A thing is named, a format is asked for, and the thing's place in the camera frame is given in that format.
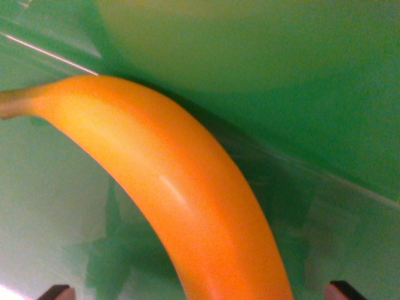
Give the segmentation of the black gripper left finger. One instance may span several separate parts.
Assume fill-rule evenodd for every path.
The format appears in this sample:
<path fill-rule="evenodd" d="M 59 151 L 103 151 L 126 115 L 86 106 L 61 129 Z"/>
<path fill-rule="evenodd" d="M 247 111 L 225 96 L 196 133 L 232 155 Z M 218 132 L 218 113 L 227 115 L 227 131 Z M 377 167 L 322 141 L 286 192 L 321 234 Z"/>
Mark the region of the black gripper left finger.
<path fill-rule="evenodd" d="M 76 290 L 68 284 L 51 286 L 37 300 L 75 300 Z"/>

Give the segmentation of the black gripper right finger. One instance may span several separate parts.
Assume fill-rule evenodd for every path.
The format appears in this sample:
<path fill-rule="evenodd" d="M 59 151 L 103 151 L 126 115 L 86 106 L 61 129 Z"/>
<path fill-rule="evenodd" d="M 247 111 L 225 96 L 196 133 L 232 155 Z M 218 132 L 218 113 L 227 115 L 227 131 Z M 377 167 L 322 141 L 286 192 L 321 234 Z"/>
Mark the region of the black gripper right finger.
<path fill-rule="evenodd" d="M 331 281 L 324 288 L 325 300 L 366 300 L 366 298 L 347 281 Z"/>

